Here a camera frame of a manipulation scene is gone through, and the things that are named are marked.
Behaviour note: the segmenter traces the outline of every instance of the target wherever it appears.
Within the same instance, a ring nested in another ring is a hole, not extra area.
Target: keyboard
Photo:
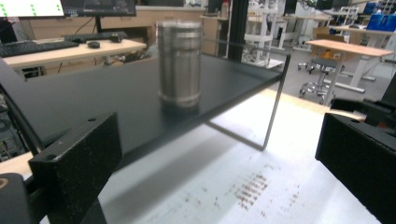
[[[120,36],[121,38],[128,37],[124,32],[103,32],[98,34],[65,35],[64,40],[82,44],[87,43],[87,40],[107,40],[110,39],[111,36]]]
[[[74,43],[71,41],[53,41],[42,44],[37,44],[33,41],[16,42],[0,45],[0,56],[6,58],[23,54],[45,52],[55,49],[68,49],[78,47],[78,45],[78,43]]]

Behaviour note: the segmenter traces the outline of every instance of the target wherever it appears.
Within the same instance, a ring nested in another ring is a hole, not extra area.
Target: black tabletop
[[[158,96],[159,61],[147,59],[76,73],[22,79],[0,62],[0,82],[39,139],[48,145],[86,119],[117,112],[123,164],[154,146],[280,80],[260,67],[202,56],[199,109],[187,115],[163,112]]]

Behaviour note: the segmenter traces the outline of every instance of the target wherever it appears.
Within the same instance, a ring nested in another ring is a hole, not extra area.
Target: stool
[[[315,63],[319,67],[320,76],[316,82],[307,82],[303,84],[300,89],[300,98],[303,98],[307,91],[312,92],[317,96],[320,96],[321,99],[319,103],[323,105],[324,97],[329,89],[329,86],[324,84],[324,78],[335,69],[337,66],[337,61],[331,59],[315,58],[312,59],[312,63]]]

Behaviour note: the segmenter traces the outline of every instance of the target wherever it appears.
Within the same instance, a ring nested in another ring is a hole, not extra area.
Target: metal cylinder
[[[160,99],[170,110],[190,111],[200,99],[202,24],[195,21],[157,23]]]

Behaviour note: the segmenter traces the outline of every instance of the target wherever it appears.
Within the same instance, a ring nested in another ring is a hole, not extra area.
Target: white floor
[[[261,141],[272,100],[216,119]],[[115,173],[100,194],[108,223],[378,223],[319,162],[322,115],[281,102],[268,148],[202,125]]]

